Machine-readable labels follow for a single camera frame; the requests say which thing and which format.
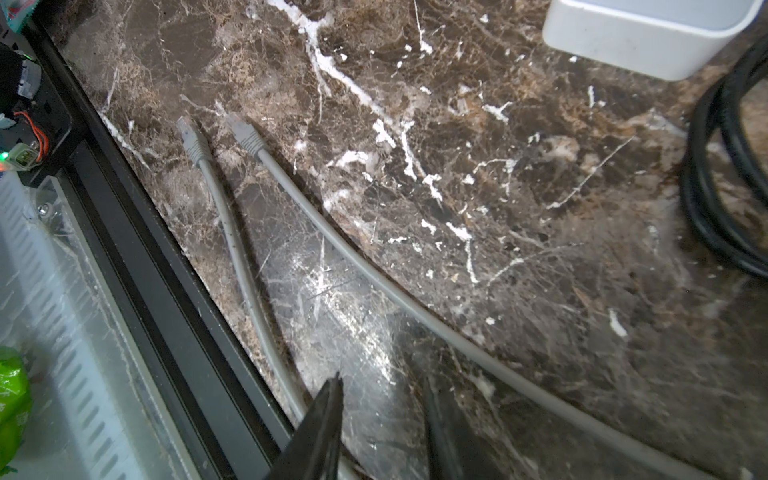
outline white box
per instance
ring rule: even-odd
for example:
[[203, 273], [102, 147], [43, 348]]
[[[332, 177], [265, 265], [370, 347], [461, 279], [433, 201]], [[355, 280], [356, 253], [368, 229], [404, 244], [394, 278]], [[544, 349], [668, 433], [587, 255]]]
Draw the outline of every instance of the white box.
[[552, 0], [544, 41], [558, 50], [682, 80], [755, 19], [763, 0]]

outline white plastic container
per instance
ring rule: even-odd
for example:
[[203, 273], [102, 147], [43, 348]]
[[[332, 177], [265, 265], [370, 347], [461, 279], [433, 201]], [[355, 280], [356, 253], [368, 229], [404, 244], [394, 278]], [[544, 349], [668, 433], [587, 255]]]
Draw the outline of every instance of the white plastic container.
[[0, 205], [0, 345], [33, 400], [3, 479], [200, 480], [58, 182], [6, 172]]
[[544, 41], [558, 50], [682, 80], [755, 19], [763, 0], [552, 0]]

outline black metal frame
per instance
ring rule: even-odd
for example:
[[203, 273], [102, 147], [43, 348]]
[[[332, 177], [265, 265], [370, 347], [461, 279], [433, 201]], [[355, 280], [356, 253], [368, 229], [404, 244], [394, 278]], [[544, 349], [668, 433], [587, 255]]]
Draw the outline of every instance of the black metal frame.
[[293, 428], [51, 39], [25, 31], [85, 124], [58, 173], [202, 478], [263, 478]]
[[[13, 41], [13, 48], [19, 47], [15, 43], [18, 36], [3, 20], [0, 16], [0, 42], [8, 44]], [[77, 107], [69, 96], [62, 94], [62, 91], [56, 88], [56, 85], [57, 82], [51, 78], [48, 71], [44, 70], [40, 89], [35, 94], [35, 101], [19, 98], [16, 104], [19, 110], [29, 112], [35, 123], [51, 140], [51, 151], [45, 158], [45, 162], [34, 170], [18, 173], [22, 183], [28, 187], [38, 187], [48, 175], [56, 174], [85, 135], [85, 125], [79, 118]], [[9, 150], [19, 141], [31, 144], [37, 140], [32, 129], [24, 121], [20, 121], [9, 129], [0, 130], [0, 139]]]

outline coiled black cable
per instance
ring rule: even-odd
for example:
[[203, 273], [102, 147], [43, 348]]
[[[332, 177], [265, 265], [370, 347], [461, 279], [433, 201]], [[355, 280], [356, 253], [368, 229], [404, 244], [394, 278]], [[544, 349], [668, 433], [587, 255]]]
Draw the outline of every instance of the coiled black cable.
[[768, 278], [768, 252], [761, 250], [726, 211], [710, 171], [707, 143], [719, 128], [736, 171], [768, 207], [768, 176], [752, 152], [739, 116], [741, 98], [767, 75], [765, 35], [699, 100], [690, 121], [680, 173], [680, 202], [697, 236], [717, 255], [763, 278]]

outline marble countertop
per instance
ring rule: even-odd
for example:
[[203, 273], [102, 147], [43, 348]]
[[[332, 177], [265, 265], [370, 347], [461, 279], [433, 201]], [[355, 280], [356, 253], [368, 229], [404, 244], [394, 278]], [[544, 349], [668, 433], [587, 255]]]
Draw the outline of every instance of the marble countertop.
[[[274, 386], [174, 122], [190, 114], [210, 136], [285, 352], [310, 392], [341, 372], [344, 439], [372, 478], [428, 477], [420, 392], [434, 371], [510, 478], [657, 476], [373, 289], [235, 144], [224, 111], [253, 121], [382, 271], [527, 379], [723, 478], [768, 475], [766, 284], [696, 241], [677, 194], [686, 115], [768, 15], [670, 83], [550, 49], [543, 0], [68, 5], [53, 25], [63, 55]], [[743, 105], [758, 152], [764, 83]], [[722, 147], [710, 152], [731, 210], [766, 231]]]

